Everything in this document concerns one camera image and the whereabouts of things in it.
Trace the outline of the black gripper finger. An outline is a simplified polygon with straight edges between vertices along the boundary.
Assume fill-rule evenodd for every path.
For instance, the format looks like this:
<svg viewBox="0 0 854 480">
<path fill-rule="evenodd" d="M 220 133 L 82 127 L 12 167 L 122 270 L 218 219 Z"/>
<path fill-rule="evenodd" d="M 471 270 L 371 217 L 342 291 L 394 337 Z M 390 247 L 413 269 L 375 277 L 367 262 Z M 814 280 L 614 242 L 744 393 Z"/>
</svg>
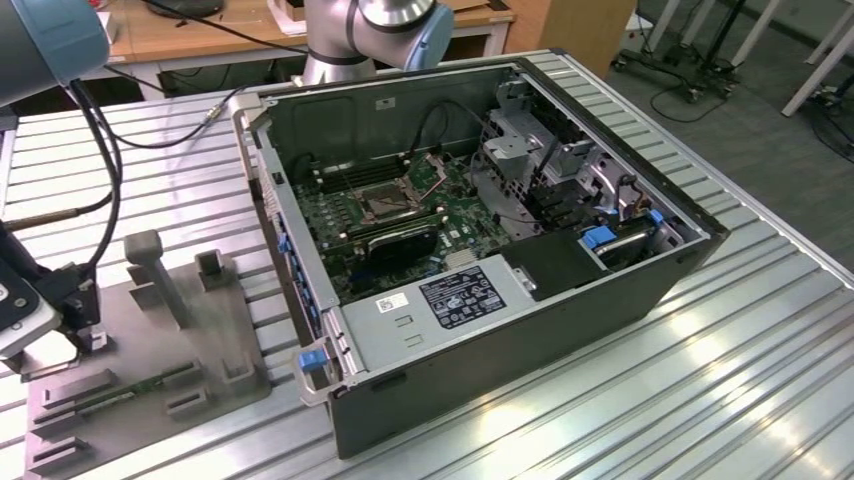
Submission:
<svg viewBox="0 0 854 480">
<path fill-rule="evenodd" d="M 87 325 L 82 328 L 72 326 L 63 327 L 63 335 L 76 348 L 80 355 L 90 355 L 92 352 L 92 326 Z"/>
</svg>

